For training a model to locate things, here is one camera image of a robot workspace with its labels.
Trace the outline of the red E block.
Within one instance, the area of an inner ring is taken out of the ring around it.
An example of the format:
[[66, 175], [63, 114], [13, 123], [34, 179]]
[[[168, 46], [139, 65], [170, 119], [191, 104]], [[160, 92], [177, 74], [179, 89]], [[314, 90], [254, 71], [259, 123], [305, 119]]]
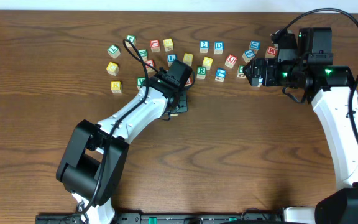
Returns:
[[190, 78], [186, 81], [185, 87], [192, 85], [192, 83], [193, 83], [193, 79], [190, 77]]

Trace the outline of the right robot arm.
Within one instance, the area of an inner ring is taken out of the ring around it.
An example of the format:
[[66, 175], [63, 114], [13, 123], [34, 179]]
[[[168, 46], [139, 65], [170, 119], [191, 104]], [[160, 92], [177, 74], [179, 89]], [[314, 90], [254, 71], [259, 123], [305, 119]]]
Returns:
[[278, 40], [265, 58], [251, 58], [241, 70], [252, 86], [282, 86], [304, 91], [323, 127], [334, 164], [336, 192], [315, 207], [288, 207], [282, 219], [292, 223], [358, 223], [358, 100], [354, 77], [333, 64], [332, 30], [302, 28], [275, 33]]

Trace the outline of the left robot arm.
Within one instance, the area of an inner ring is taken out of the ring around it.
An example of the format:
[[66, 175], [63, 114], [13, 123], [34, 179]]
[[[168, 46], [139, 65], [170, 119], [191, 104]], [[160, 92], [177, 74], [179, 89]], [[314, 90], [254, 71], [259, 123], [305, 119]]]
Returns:
[[93, 124], [79, 122], [59, 163], [56, 178], [77, 201], [76, 213], [61, 223], [111, 223], [111, 196], [121, 179], [130, 143], [151, 122], [176, 108], [194, 78], [175, 60], [168, 70], [147, 77], [138, 94], [114, 115]]

